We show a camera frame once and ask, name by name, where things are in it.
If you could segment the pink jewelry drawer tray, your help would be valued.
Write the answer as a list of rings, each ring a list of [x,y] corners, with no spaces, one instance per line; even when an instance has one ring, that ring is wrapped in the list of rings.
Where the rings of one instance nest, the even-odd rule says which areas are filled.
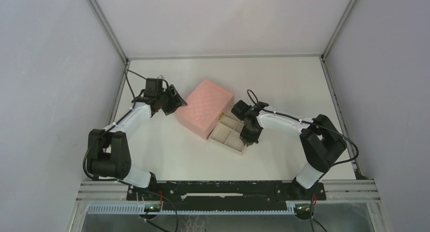
[[[243,121],[236,117],[223,115],[208,137],[208,141],[219,145],[240,156],[246,151],[246,145],[240,139],[240,132],[244,127]]]

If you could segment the pink jewelry box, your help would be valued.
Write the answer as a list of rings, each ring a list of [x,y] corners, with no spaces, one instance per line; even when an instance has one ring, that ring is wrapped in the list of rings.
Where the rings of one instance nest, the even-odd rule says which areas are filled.
[[[197,136],[208,139],[219,122],[233,106],[234,94],[204,79],[187,97],[187,105],[175,111],[178,122]]]

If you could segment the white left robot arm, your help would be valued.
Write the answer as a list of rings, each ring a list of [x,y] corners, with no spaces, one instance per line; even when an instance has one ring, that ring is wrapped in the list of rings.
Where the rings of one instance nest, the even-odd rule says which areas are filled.
[[[159,110],[170,115],[186,105],[175,86],[165,79],[146,79],[145,88],[132,99],[129,110],[121,118],[102,129],[90,131],[83,158],[85,175],[91,180],[104,177],[139,187],[142,197],[154,199],[159,192],[157,184],[152,183],[156,177],[132,163],[128,141]]]

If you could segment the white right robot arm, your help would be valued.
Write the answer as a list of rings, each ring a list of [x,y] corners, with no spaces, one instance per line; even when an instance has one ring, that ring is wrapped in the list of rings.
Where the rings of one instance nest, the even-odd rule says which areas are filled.
[[[233,105],[231,112],[244,124],[239,137],[245,146],[258,143],[265,129],[291,133],[299,138],[306,163],[293,180],[293,193],[301,200],[312,195],[313,186],[347,149],[344,135],[323,114],[315,118],[294,117],[270,109],[265,102],[248,105],[242,100]]]

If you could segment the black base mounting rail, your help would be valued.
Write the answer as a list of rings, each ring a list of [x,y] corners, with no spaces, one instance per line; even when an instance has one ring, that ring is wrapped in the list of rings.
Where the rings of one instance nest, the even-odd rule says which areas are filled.
[[[305,189],[295,180],[154,181],[147,188],[128,187],[127,201],[155,202],[173,212],[285,211],[288,203],[325,201],[321,182]]]

